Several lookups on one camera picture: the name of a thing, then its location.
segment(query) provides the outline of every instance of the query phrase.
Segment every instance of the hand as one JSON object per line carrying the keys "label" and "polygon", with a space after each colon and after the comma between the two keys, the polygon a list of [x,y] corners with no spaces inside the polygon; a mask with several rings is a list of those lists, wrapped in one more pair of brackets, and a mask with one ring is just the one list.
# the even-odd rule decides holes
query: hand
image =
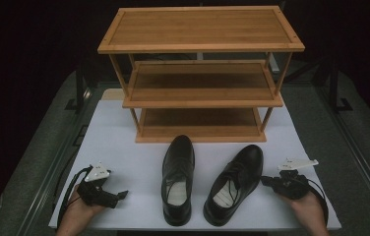
{"label": "hand", "polygon": [[102,212],[104,206],[88,206],[78,194],[76,185],[68,201],[68,208],[63,215],[62,222],[57,230],[57,236],[72,236],[80,234],[87,228],[94,216]]}
{"label": "hand", "polygon": [[299,200],[291,200],[284,196],[279,196],[284,202],[289,204],[299,223],[301,223],[301,225],[304,226],[311,235],[330,235],[327,230],[320,202],[313,193],[308,192],[306,196]]}

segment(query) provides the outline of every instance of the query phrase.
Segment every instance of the white table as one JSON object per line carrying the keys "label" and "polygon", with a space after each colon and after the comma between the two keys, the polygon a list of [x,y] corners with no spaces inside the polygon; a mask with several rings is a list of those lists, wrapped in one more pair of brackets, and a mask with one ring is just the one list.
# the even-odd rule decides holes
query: white table
{"label": "white table", "polygon": [[[113,194],[129,190],[129,194],[115,209],[107,208],[98,215],[90,227],[105,230],[196,231],[273,231],[300,227],[291,209],[271,188],[264,187],[261,183],[224,226],[211,226],[204,219],[204,202],[215,178],[228,161],[249,145],[248,143],[194,144],[196,163],[191,219],[180,227],[167,224],[162,213],[160,186],[161,166],[169,144],[136,144],[136,128],[130,111],[121,107],[121,100],[108,100],[109,97],[112,95],[104,95],[96,107],[64,190],[66,191],[72,177],[78,171],[101,161],[112,171],[103,189]],[[266,109],[260,109],[261,117],[265,112]],[[266,133],[268,141],[256,143],[264,153],[263,175],[278,176],[278,165],[287,158],[309,158],[285,106],[274,111]],[[321,186],[314,167],[302,168],[299,173]],[[58,207],[50,219],[50,227],[56,227],[64,194],[64,192],[61,194]],[[329,200],[327,204],[328,227],[341,228]]]}

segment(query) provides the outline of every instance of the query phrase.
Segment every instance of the dark background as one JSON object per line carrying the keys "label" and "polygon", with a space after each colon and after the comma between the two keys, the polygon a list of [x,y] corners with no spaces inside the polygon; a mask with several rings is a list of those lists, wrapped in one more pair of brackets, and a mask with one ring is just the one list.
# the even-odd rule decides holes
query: dark background
{"label": "dark background", "polygon": [[[110,73],[96,49],[119,7],[259,5],[271,1],[0,1],[0,195],[54,95],[80,63]],[[294,59],[331,55],[370,107],[370,1],[287,0],[306,45]],[[100,76],[86,77],[90,85]]]}

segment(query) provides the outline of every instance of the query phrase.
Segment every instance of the shoe rack shelf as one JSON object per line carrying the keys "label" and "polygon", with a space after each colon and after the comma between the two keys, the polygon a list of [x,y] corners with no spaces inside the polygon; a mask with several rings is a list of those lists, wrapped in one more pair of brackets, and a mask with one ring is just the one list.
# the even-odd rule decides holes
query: shoe rack shelf
{"label": "shoe rack shelf", "polygon": [[[98,53],[108,54],[137,128],[136,142],[265,142],[292,52],[304,45],[278,6],[121,8]],[[262,60],[136,61],[134,54],[266,52]],[[275,82],[273,52],[287,52]],[[128,54],[127,84],[116,54]],[[261,120],[258,107],[268,107]],[[135,109],[142,108],[138,119]]]}

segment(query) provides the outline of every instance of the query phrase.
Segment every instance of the black leather shoe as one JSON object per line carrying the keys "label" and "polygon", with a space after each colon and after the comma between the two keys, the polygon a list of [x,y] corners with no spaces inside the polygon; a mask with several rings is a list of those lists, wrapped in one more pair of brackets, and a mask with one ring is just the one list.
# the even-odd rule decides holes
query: black leather shoe
{"label": "black leather shoe", "polygon": [[172,226],[191,218],[191,192],[195,157],[191,140],[178,136],[170,144],[162,166],[161,198],[163,215]]}
{"label": "black leather shoe", "polygon": [[250,145],[242,149],[216,178],[204,204],[204,217],[214,226],[223,226],[244,199],[259,184],[263,169],[262,150]]}

